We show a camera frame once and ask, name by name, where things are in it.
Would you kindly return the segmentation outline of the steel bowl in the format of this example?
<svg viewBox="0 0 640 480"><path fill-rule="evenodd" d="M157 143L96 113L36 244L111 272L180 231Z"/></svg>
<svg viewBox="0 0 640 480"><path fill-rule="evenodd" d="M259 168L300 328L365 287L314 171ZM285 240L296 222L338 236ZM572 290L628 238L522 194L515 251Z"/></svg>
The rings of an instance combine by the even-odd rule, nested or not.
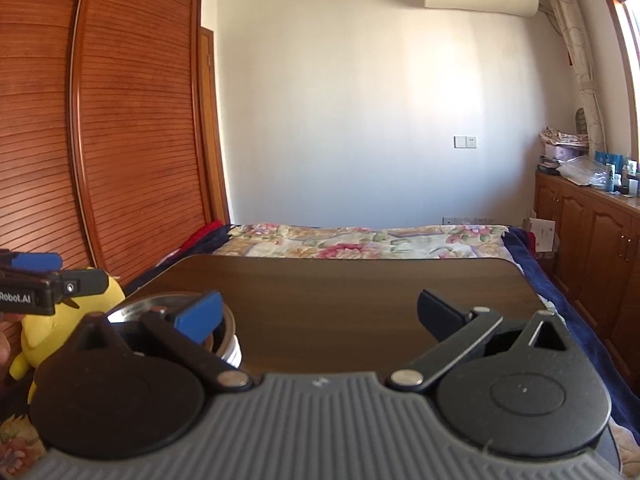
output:
<svg viewBox="0 0 640 480"><path fill-rule="evenodd" d="M221 293L166 292L128 299L107 312L112 324L132 323L146 312L158 312L179 333L239 368L242 349L236 336L235 318Z"/></svg>

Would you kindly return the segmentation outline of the yellow plush toy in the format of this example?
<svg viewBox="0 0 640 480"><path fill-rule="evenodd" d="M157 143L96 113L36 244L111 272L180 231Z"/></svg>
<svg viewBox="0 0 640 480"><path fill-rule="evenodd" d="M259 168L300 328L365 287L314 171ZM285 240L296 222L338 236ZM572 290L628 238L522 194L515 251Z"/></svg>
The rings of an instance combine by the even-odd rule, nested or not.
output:
<svg viewBox="0 0 640 480"><path fill-rule="evenodd" d="M54 315L28 314L21 320L21 351L9 366L12 379L23 379L58 351L86 314L106 313L125 299L118 281L111 275L107 279L107 289L102 294L68 298L55 305Z"/></svg>

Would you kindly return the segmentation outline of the wooden louvered wardrobe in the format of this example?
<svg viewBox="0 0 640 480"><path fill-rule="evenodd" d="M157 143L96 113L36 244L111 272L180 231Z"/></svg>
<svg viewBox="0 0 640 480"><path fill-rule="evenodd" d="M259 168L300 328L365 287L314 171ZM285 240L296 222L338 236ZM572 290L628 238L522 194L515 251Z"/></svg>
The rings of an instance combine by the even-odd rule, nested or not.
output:
<svg viewBox="0 0 640 480"><path fill-rule="evenodd" d="M1 0L1 244L129 283L228 218L203 0Z"/></svg>

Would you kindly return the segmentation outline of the white paper bag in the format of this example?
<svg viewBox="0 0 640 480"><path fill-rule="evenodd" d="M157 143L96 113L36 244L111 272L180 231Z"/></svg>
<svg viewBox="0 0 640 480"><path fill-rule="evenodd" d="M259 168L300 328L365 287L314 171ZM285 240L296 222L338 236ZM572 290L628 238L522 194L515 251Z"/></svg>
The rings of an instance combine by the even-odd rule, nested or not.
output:
<svg viewBox="0 0 640 480"><path fill-rule="evenodd" d="M553 220L526 218L523 229L527 234L529 250L536 256L549 255L555 248L555 225Z"/></svg>

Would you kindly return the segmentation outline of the floral bedspread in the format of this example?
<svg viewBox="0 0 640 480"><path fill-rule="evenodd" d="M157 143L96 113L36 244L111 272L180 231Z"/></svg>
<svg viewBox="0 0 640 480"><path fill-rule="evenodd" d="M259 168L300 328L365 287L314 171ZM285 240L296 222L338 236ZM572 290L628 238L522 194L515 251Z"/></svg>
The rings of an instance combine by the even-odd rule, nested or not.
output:
<svg viewBox="0 0 640 480"><path fill-rule="evenodd" d="M286 224L242 224L216 256L289 259L476 259L512 261L504 244L506 226L417 226L369 229L311 228Z"/></svg>

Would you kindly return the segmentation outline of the wooden cabinet row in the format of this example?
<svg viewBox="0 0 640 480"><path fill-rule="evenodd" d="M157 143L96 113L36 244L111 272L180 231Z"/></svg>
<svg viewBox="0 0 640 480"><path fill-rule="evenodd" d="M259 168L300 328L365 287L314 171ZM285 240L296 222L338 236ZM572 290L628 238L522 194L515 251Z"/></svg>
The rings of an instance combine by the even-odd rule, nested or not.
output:
<svg viewBox="0 0 640 480"><path fill-rule="evenodd" d="M639 390L639 200L536 174L534 211L555 222L552 281Z"/></svg>

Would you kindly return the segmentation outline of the dark blue blanket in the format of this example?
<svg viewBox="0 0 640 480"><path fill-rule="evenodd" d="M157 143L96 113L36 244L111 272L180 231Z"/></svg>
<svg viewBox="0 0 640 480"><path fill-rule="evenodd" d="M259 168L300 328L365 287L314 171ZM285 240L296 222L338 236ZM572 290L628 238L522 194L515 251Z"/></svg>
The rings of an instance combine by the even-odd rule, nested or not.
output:
<svg viewBox="0 0 640 480"><path fill-rule="evenodd" d="M564 318L572 336L579 342L582 350L599 372L612 398L612 416L620 425L627 428L636 441L639 441L639 398L620 376L611 356L605 349L596 333L570 305L544 274L536 259L528 250L528 236L520 228L509 228L502 236L503 244L514 261L522 268L524 275L534 291L550 300Z"/></svg>

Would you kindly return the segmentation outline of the folded floral cloth pile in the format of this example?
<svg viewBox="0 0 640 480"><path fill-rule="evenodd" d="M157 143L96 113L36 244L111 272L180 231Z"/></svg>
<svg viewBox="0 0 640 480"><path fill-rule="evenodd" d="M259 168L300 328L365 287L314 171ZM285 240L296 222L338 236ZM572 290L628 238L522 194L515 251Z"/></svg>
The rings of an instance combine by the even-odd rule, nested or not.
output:
<svg viewBox="0 0 640 480"><path fill-rule="evenodd" d="M539 133L539 139L542 146L539 166L550 170L557 170L564 162L589 152L589 138L583 133L567 133L547 127Z"/></svg>

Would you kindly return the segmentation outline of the clutter of bottles on counter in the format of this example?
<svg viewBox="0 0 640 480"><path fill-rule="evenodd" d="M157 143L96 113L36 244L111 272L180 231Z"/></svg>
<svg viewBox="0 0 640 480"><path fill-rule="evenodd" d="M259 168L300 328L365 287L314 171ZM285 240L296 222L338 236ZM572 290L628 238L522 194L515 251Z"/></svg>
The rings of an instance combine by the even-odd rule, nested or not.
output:
<svg viewBox="0 0 640 480"><path fill-rule="evenodd" d="M593 186L626 197L639 196L638 160L620 154L597 152L594 161L598 169L592 179Z"/></svg>

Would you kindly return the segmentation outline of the wall socket strip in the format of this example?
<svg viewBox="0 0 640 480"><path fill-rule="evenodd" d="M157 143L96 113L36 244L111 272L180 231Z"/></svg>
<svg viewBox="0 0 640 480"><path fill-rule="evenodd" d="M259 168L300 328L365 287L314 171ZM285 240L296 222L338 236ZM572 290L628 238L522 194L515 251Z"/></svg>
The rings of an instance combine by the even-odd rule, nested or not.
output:
<svg viewBox="0 0 640 480"><path fill-rule="evenodd" d="M495 218L484 217L442 217L442 224L445 226L492 226L499 223Z"/></svg>

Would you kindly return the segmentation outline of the white wall switch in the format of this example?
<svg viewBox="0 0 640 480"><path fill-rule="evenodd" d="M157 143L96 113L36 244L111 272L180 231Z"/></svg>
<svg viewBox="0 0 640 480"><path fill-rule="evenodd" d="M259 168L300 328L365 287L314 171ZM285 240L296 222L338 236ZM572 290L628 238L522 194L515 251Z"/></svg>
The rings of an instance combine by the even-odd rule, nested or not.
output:
<svg viewBox="0 0 640 480"><path fill-rule="evenodd" d="M455 148L467 148L468 150L475 150L477 148L477 140L475 136L455 136L454 137Z"/></svg>

